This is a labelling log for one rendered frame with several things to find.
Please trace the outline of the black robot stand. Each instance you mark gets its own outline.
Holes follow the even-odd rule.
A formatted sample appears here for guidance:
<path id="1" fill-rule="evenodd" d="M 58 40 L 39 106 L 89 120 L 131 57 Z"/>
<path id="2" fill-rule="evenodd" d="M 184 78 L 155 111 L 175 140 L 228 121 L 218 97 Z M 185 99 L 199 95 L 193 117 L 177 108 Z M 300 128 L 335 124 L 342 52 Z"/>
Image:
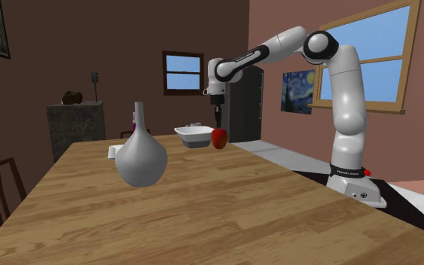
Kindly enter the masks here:
<path id="1" fill-rule="evenodd" d="M 389 242 L 395 238 L 424 240 L 424 234 L 419 232 L 424 230 L 424 214 L 385 181 L 376 180 L 375 185 L 386 195 L 387 207 L 380 211 L 397 221 L 377 214 L 374 208 L 357 205 L 349 198 L 330 195 L 319 188 L 315 192 L 321 196 L 323 204 L 291 215 L 288 220 L 293 224 L 305 224 L 317 233 L 335 230 L 342 236 L 361 234 L 376 242 Z"/>

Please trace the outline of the white square bowl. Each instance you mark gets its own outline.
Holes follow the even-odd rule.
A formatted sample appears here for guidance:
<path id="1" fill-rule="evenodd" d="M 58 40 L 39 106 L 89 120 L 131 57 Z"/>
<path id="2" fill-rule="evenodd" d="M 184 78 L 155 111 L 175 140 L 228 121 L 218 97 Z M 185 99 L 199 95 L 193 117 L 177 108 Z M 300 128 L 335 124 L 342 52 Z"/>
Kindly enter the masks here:
<path id="1" fill-rule="evenodd" d="M 183 126 L 174 129 L 186 148 L 206 148 L 211 143 L 213 128 L 209 126 Z"/>

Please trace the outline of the black refrigerator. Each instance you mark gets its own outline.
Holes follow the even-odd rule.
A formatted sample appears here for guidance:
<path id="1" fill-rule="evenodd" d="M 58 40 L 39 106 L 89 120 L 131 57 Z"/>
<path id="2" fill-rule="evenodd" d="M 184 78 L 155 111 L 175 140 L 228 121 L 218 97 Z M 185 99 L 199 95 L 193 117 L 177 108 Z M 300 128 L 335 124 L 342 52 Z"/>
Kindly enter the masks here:
<path id="1" fill-rule="evenodd" d="M 251 142 L 261 139 L 264 70 L 250 66 L 236 83 L 227 85 L 228 141 Z"/>

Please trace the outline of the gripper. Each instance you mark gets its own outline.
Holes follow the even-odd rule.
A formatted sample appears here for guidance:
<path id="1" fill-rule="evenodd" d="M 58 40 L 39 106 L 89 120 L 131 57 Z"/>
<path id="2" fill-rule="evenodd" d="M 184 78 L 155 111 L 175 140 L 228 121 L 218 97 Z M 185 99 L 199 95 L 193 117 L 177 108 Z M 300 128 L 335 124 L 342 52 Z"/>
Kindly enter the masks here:
<path id="1" fill-rule="evenodd" d="M 221 105 L 224 104 L 224 94 L 211 95 L 210 102 L 215 105 L 216 127 L 221 128 Z"/>

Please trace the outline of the starry night wall picture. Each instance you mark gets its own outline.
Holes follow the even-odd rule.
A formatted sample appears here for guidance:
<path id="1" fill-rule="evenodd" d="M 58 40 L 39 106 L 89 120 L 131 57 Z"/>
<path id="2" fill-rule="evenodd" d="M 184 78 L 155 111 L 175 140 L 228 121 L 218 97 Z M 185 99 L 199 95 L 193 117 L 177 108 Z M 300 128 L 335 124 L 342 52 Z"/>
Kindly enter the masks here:
<path id="1" fill-rule="evenodd" d="M 282 75 L 280 110 L 296 114 L 312 114 L 315 71 L 287 72 Z"/>

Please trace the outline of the dark marbled cabinet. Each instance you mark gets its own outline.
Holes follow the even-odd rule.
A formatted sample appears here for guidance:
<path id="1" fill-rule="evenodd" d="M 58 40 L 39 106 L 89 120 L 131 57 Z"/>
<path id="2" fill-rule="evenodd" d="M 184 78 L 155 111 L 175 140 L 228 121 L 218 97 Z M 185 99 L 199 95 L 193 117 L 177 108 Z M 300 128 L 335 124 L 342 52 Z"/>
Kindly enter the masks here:
<path id="1" fill-rule="evenodd" d="M 84 101 L 81 92 L 67 91 L 59 104 L 46 107 L 53 161 L 72 143 L 106 140 L 103 101 L 98 100 L 96 85 L 99 74 L 91 73 L 95 100 Z"/>

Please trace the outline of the small dark-framed window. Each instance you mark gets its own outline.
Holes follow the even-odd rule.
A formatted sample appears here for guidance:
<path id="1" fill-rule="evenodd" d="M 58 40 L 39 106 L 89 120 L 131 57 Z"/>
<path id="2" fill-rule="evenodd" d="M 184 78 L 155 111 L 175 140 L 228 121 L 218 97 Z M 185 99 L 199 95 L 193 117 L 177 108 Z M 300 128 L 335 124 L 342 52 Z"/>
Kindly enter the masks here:
<path id="1" fill-rule="evenodd" d="M 164 96 L 199 96 L 203 91 L 202 53 L 162 51 Z"/>

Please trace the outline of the large light-wood window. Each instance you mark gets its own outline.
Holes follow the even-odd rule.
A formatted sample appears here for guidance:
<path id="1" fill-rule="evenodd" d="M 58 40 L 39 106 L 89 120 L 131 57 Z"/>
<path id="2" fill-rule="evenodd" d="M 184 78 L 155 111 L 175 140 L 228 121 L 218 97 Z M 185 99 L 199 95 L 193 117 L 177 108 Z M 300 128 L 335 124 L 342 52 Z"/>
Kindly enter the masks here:
<path id="1" fill-rule="evenodd" d="M 396 0 L 320 26 L 360 58 L 369 112 L 404 114 L 421 0 Z"/>

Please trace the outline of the red apple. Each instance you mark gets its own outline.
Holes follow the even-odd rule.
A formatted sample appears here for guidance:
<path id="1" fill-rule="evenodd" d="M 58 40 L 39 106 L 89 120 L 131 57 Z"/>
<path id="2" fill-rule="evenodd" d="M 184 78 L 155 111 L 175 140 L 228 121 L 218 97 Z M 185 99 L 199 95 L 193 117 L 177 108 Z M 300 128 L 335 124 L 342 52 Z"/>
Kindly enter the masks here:
<path id="1" fill-rule="evenodd" d="M 216 149 L 223 149 L 227 144 L 227 131 L 217 128 L 211 134 L 212 144 Z"/>

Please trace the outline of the grey long-necked vase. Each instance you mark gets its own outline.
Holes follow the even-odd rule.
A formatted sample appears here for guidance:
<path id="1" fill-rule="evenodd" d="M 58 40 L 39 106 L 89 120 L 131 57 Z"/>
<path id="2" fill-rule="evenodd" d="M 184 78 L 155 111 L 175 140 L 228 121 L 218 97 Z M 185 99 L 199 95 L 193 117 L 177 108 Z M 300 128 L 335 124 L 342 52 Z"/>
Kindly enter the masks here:
<path id="1" fill-rule="evenodd" d="M 156 184 L 163 176 L 168 155 L 165 147 L 145 128 L 142 102 L 135 102 L 135 119 L 133 134 L 116 153 L 114 160 L 120 177 L 127 184 L 147 187 Z"/>

